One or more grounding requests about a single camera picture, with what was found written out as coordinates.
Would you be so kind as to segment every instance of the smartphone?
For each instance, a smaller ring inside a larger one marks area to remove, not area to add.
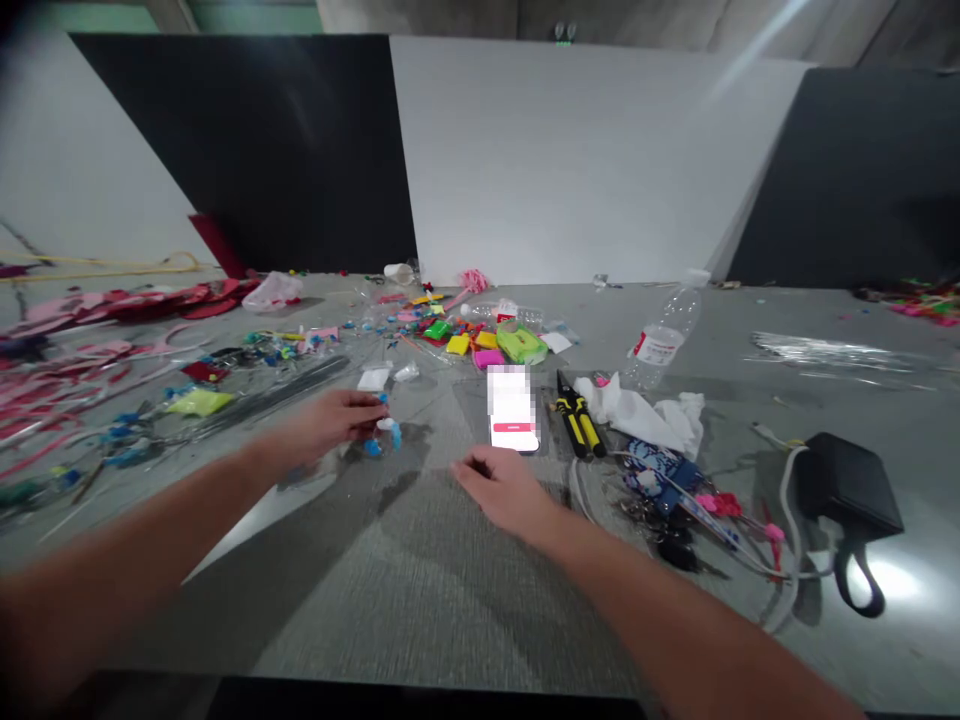
[[[490,444],[531,453],[540,448],[530,370],[526,365],[487,368],[487,415]]]

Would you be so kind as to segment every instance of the clear plastic bottle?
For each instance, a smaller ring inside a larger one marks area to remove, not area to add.
[[[543,327],[543,311],[536,308],[524,308],[513,300],[501,299],[497,302],[464,303],[460,306],[460,317],[467,322],[496,325],[501,320],[516,318],[531,332],[540,332]]]
[[[626,387],[652,390],[660,383],[700,318],[700,288],[708,282],[710,273],[706,270],[687,270],[680,287],[651,317],[640,340],[627,353],[623,372]]]

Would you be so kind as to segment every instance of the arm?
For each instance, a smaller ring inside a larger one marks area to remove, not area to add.
[[[671,714],[863,718],[757,626],[560,507],[516,452],[476,447],[452,470],[495,525],[550,558],[590,598]]]
[[[373,433],[387,408],[330,392],[121,519],[0,581],[5,677],[28,710],[65,698],[293,468]]]

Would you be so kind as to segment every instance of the white bottle cap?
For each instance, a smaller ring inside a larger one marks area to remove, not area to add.
[[[710,273],[706,270],[687,268],[687,272],[683,277],[683,284],[687,287],[706,287],[709,282]]]

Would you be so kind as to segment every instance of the bottle label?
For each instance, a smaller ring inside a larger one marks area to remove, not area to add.
[[[515,302],[501,300],[500,304],[497,305],[497,323],[502,323],[504,320],[513,320],[517,317],[519,310],[520,308]]]
[[[633,348],[633,354],[637,360],[650,365],[669,365],[679,347],[676,343],[660,342],[643,333],[640,342]]]

